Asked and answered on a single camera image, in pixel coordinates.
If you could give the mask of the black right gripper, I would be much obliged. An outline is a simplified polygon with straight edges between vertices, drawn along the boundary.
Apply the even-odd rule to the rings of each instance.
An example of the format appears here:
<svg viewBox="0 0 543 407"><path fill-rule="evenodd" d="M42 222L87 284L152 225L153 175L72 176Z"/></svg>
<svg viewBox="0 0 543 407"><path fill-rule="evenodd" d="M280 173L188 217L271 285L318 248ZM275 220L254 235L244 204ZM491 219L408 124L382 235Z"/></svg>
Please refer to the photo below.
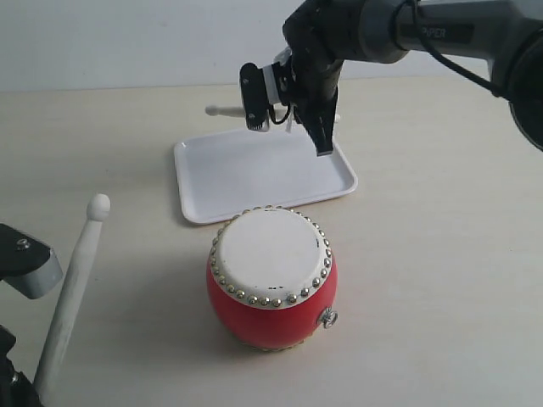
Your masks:
<svg viewBox="0 0 543 407"><path fill-rule="evenodd" d="M295 84L295 118L310 136L316 156L333 152L333 132L338 102L339 60L331 63L295 54L291 61Z"/></svg>

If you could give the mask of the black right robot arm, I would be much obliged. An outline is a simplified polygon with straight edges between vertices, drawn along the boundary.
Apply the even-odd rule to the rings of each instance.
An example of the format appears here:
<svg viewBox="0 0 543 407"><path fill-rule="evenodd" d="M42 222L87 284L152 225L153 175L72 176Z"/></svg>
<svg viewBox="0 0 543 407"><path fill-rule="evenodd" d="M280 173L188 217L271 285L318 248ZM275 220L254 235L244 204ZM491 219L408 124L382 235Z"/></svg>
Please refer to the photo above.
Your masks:
<svg viewBox="0 0 543 407"><path fill-rule="evenodd" d="M288 97L320 155L333 151L343 64L393 64L411 51L505 99L521 134L542 145L539 1L306 1L283 35Z"/></svg>

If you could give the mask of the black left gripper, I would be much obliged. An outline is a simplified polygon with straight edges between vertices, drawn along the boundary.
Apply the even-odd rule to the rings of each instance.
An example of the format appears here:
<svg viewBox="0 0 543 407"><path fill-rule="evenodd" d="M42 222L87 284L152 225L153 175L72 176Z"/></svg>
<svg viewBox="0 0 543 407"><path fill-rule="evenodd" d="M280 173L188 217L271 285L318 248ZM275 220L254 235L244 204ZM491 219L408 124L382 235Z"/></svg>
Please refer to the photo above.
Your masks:
<svg viewBox="0 0 543 407"><path fill-rule="evenodd" d="M16 337L1 326L1 407L42 407L32 383L8 358Z"/></svg>

